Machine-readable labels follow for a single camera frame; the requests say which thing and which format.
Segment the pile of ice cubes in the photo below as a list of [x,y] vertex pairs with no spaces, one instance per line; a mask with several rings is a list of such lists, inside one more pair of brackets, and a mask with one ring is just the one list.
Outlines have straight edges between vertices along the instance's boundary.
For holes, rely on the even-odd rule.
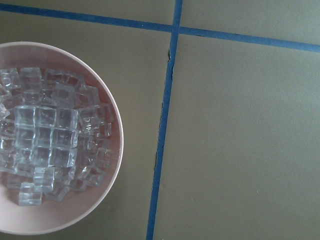
[[0,71],[0,170],[20,206],[99,187],[111,165],[114,116],[78,73]]

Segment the pink bowl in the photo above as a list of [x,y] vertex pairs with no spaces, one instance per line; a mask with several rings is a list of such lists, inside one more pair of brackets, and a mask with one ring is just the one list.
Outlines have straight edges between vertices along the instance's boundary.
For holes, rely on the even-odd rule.
[[62,202],[45,200],[41,205],[18,206],[18,191],[8,189],[7,174],[0,174],[0,230],[14,235],[41,235],[65,229],[90,214],[112,188],[123,158],[124,133],[116,101],[100,76],[81,59],[60,48],[37,42],[18,41],[0,45],[2,69],[40,67],[71,70],[81,74],[88,85],[98,88],[100,100],[112,105],[112,161],[99,187],[69,192]]

